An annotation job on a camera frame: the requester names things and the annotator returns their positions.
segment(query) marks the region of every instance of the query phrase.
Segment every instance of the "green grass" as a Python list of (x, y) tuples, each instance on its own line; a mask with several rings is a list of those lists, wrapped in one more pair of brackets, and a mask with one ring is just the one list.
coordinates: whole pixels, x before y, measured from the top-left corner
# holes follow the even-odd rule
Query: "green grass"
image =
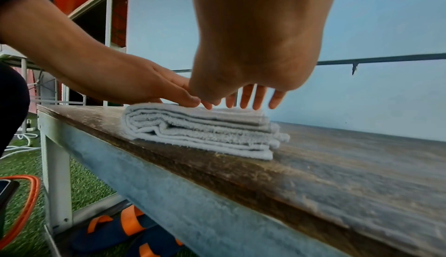
[[(11, 144), (23, 145), (25, 144), (25, 141), (16, 140)], [(39, 138), (33, 140), (33, 146), (39, 146)], [(36, 175), (38, 177), (42, 176), (41, 156), (39, 150), (18, 153), (0, 161), (0, 177), (18, 174)], [(110, 187), (101, 182), (96, 176), (91, 174), (87, 169), (74, 160), (71, 161), (71, 179), (72, 206), (74, 211), (114, 193)], [(16, 217), (21, 212), (23, 204), (27, 199), (28, 192), (28, 183), (21, 181), (20, 188), (8, 204), (5, 220), (5, 232), (10, 228)], [(34, 208), (34, 211), (25, 228), (17, 236), (17, 238), (1, 252), (0, 256), (50, 256), (50, 251), (43, 238), (42, 231), (45, 219), (44, 211), (44, 200), (42, 193), (40, 193), (37, 205)], [(92, 256), (125, 256), (128, 245), (128, 243), (121, 244)], [(177, 257), (196, 257), (196, 255), (190, 250), (183, 250), (177, 254)]]

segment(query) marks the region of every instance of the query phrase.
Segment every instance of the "wooden plank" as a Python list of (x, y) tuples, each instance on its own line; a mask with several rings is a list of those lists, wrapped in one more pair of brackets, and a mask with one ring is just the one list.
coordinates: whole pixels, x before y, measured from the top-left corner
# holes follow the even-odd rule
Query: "wooden plank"
[(121, 107), (39, 109), (352, 256), (446, 256), (446, 143), (281, 123), (261, 161), (130, 141)]

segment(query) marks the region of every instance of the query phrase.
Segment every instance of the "white towel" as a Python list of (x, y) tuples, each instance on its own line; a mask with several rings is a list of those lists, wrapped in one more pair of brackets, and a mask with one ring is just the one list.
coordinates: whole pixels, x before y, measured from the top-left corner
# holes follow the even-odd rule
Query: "white towel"
[(270, 148), (289, 140), (262, 111), (237, 108), (136, 104), (126, 107), (122, 127), (132, 138), (265, 160), (273, 158)]

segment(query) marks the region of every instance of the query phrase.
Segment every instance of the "wooden bench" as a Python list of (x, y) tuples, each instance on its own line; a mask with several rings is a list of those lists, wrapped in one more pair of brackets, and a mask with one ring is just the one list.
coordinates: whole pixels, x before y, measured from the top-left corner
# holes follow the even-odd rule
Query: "wooden bench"
[(39, 107), (49, 235), (122, 200), (73, 213), (71, 154), (202, 257), (446, 256), (444, 142), (280, 123), (261, 161), (129, 140), (122, 111)]

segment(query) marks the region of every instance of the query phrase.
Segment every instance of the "person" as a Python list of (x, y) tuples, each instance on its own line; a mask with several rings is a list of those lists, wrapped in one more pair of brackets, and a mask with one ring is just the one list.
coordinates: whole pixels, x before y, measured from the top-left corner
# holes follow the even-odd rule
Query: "person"
[[(53, 0), (0, 0), (0, 43), (20, 51), (71, 89), (113, 103), (161, 102), (210, 109), (226, 98), (258, 109), (300, 87), (316, 65), (333, 0), (194, 0), (200, 41), (191, 79), (97, 42)], [(25, 119), (28, 88), (0, 62), (0, 154)]]

